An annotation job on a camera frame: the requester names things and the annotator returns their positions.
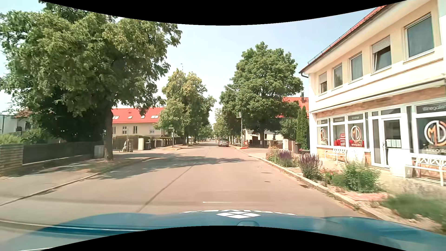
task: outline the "window shutter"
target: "window shutter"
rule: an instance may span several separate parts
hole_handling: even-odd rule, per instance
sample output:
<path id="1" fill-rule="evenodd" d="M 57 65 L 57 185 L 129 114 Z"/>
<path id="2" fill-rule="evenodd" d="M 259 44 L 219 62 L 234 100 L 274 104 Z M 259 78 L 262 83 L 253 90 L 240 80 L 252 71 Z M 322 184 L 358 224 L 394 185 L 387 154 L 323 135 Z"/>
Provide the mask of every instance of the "window shutter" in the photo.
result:
<path id="1" fill-rule="evenodd" d="M 327 73 L 324 73 L 319 76 L 319 84 L 322 84 L 324 82 L 327 82 Z"/>
<path id="2" fill-rule="evenodd" d="M 384 38 L 381 41 L 377 42 L 376 44 L 372 45 L 372 54 L 375 54 L 376 52 L 378 52 L 388 46 L 390 46 L 390 36 L 387 36 L 386 38 Z"/>

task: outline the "silver car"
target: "silver car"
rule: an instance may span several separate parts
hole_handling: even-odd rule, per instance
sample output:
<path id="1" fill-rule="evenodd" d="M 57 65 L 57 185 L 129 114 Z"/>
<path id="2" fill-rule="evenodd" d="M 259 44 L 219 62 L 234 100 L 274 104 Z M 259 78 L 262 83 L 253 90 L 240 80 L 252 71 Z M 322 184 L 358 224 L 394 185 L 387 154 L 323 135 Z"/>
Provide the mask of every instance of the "silver car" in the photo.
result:
<path id="1" fill-rule="evenodd" d="M 219 146 L 229 146 L 229 140 L 227 138 L 219 139 Z"/>

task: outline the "lamp post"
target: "lamp post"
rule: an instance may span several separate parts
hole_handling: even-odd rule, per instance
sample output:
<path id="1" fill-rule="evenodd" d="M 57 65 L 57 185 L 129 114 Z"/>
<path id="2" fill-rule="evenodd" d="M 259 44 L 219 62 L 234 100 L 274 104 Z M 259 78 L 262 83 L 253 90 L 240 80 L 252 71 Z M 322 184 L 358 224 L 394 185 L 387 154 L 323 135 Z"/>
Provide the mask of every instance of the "lamp post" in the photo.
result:
<path id="1" fill-rule="evenodd" d="M 225 85 L 224 87 L 228 88 L 231 91 L 234 91 L 235 93 L 239 94 L 238 91 L 232 89 L 231 87 Z M 240 111 L 240 143 L 241 143 L 241 147 L 243 147 L 243 117 L 242 117 L 242 112 Z"/>

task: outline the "road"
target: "road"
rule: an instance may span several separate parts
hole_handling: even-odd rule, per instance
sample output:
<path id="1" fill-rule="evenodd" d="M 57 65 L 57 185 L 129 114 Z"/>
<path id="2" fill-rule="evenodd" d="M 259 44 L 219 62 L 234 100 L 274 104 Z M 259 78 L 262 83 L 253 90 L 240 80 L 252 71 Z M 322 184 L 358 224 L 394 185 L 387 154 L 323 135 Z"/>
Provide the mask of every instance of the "road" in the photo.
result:
<path id="1" fill-rule="evenodd" d="M 208 209 L 363 217 L 232 147 L 201 143 L 144 155 L 156 158 L 1 206 L 0 218 L 57 224 L 103 213 Z"/>

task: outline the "bench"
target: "bench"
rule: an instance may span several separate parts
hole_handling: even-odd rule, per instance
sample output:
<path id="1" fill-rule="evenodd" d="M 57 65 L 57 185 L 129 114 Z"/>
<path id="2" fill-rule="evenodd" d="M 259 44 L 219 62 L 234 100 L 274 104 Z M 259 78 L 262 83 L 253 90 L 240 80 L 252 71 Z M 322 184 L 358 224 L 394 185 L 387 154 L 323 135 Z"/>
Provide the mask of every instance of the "bench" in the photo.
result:
<path id="1" fill-rule="evenodd" d="M 336 164 L 338 163 L 339 156 L 344 157 L 344 162 L 347 163 L 347 159 L 345 158 L 345 155 L 347 155 L 347 149 L 345 148 L 335 147 L 333 150 L 326 150 L 324 154 L 325 159 L 327 159 L 327 155 L 336 156 Z"/>
<path id="2" fill-rule="evenodd" d="M 443 173 L 446 172 L 446 170 L 443 170 L 444 167 L 446 167 L 446 159 L 442 159 L 442 158 L 433 158 L 433 157 L 424 157 L 424 156 L 415 156 L 415 158 L 417 159 L 415 162 L 415 166 L 413 165 L 405 165 L 406 168 L 410 168 L 409 171 L 410 173 L 412 173 L 412 170 L 414 168 L 416 169 L 423 169 L 423 170 L 428 170 L 428 171 L 434 171 L 434 172 L 439 172 L 440 173 L 440 185 L 444 186 L 444 177 L 443 177 Z M 433 168 L 433 167 L 422 167 L 421 165 L 430 165 L 430 166 L 435 166 L 438 168 Z"/>

